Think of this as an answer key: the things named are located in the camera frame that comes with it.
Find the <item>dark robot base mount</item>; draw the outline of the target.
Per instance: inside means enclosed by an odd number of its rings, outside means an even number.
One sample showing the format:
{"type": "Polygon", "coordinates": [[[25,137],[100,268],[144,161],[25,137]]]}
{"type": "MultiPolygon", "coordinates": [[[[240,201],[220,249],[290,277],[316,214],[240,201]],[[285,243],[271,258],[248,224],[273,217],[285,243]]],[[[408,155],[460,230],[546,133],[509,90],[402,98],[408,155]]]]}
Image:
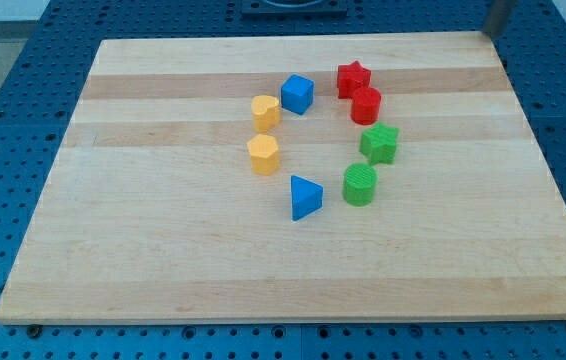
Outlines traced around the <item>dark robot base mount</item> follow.
{"type": "Polygon", "coordinates": [[[347,14],[347,0],[240,0],[241,15],[247,18],[319,16],[347,14]]]}

